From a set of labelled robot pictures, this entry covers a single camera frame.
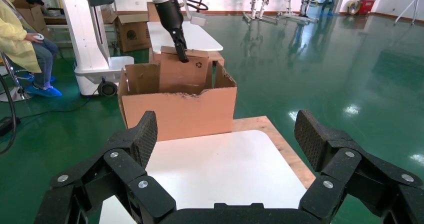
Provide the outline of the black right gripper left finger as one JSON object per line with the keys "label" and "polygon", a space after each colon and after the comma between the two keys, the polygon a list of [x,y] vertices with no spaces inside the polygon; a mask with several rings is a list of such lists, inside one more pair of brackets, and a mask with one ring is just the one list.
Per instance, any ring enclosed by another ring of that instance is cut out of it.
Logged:
{"label": "black right gripper left finger", "polygon": [[156,114],[146,111],[135,127],[114,133],[99,152],[50,181],[37,224],[86,224],[110,197],[138,224],[158,224],[176,201],[147,173],[158,137]]}

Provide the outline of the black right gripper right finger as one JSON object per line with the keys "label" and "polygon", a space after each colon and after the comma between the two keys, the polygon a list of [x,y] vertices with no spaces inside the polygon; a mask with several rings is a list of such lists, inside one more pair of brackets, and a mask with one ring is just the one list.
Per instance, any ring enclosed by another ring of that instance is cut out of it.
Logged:
{"label": "black right gripper right finger", "polygon": [[424,183],[417,175],[368,153],[307,110],[297,113],[294,136],[317,173],[300,200],[301,211],[329,224],[346,196],[353,196],[383,224],[423,223]]}

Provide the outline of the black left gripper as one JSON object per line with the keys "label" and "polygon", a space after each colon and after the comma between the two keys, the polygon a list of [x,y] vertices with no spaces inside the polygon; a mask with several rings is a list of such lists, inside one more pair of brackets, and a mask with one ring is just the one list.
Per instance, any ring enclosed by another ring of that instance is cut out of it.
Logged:
{"label": "black left gripper", "polygon": [[184,17],[178,0],[168,0],[154,5],[163,28],[171,35],[179,60],[187,63],[189,61],[186,55],[187,44],[182,27]]}

